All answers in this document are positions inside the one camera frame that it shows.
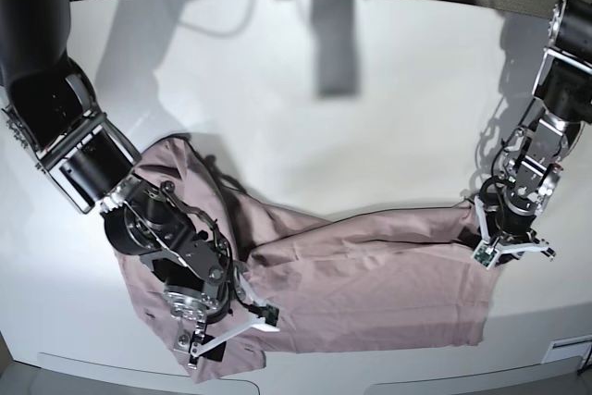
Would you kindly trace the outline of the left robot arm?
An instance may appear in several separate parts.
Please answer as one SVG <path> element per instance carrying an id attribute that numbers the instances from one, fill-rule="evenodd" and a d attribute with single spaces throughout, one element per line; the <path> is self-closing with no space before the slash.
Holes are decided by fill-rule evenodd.
<path id="1" fill-rule="evenodd" d="M 488 252 L 550 252 L 532 225 L 591 121 L 591 0 L 558 0 L 553 8 L 533 101 L 539 110 L 503 142 L 475 198 L 480 246 Z"/>

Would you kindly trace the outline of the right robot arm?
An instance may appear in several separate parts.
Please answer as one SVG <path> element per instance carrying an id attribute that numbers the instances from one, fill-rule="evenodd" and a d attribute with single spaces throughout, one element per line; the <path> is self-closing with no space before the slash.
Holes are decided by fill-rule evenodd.
<path id="1" fill-rule="evenodd" d="M 81 213 L 98 209 L 105 235 L 163 282 L 190 367 L 222 360 L 227 338 L 208 328 L 230 310 L 231 251 L 215 220 L 175 184 L 140 178 L 141 156 L 99 106 L 68 55 L 70 0 L 1 0 L 6 123 L 36 166 Z"/>

